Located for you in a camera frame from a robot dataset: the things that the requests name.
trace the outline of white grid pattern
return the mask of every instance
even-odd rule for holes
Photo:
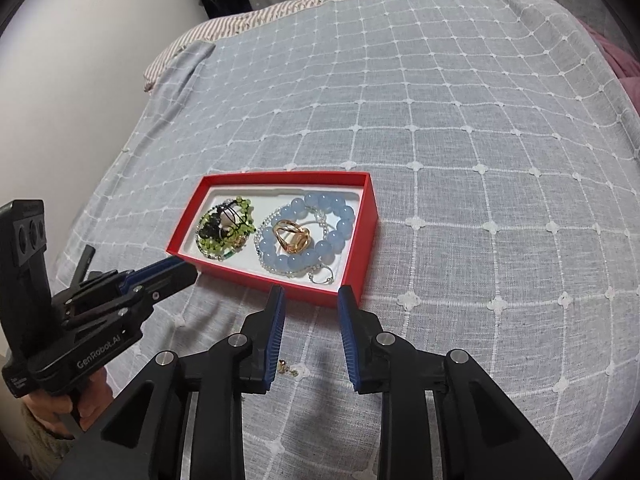
[[[640,127],[561,7],[348,0],[192,44],[168,71],[78,219],[60,285],[86,242],[96,268],[161,257],[202,174],[369,171],[380,232],[363,306],[417,348],[469,350],[576,478],[597,468],[638,402]],[[110,365],[116,391],[263,301],[201,276]],[[373,478],[379,406],[350,394],[334,316],[289,305],[282,356],[299,375],[244,403],[248,478]]]

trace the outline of blue beaded bracelet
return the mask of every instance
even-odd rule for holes
[[[333,212],[340,218],[336,228],[329,231],[326,222],[327,213]],[[280,220],[295,222],[306,218],[311,213],[316,218],[316,222],[322,227],[322,240],[315,246],[310,244],[297,254],[278,254],[276,252],[276,235],[273,227]],[[301,198],[293,199],[289,204],[271,213],[255,235],[255,249],[260,258],[260,264],[264,269],[272,274],[282,276],[294,276],[301,272],[308,272],[309,280],[313,283],[314,273],[319,269],[327,269],[331,272],[331,277],[320,285],[329,285],[334,282],[334,272],[327,266],[335,254],[339,254],[345,247],[346,241],[353,233],[353,222],[355,213],[353,208],[346,205],[344,197],[332,192],[312,192]]]

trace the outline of white wall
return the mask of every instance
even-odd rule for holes
[[[0,205],[44,199],[50,272],[145,107],[146,66],[206,19],[196,0],[26,0],[0,36]]]

